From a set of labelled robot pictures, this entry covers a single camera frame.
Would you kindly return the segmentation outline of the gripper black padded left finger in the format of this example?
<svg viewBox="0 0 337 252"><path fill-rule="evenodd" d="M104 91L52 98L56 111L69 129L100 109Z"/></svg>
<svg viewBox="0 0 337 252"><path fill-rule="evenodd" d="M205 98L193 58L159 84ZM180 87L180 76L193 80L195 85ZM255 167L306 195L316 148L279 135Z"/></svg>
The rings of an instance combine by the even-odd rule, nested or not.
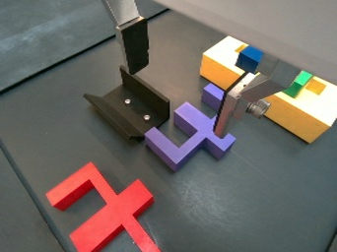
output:
<svg viewBox="0 0 337 252"><path fill-rule="evenodd" d="M133 0L101 0L116 23L125 68L133 75L148 64L147 20L138 15Z"/></svg>

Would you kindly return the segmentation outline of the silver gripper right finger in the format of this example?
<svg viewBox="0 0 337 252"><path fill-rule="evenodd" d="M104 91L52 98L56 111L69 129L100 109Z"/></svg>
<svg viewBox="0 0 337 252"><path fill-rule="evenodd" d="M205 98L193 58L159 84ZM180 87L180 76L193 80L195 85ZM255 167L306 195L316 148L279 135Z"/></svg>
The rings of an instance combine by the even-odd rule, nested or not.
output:
<svg viewBox="0 0 337 252"><path fill-rule="evenodd" d="M231 127L231 119L243 113L260 117L270 103L264 97L284 90L291 84L291 65L278 59L267 59L252 69L243 68L243 74L224 90L212 131L223 137Z"/></svg>

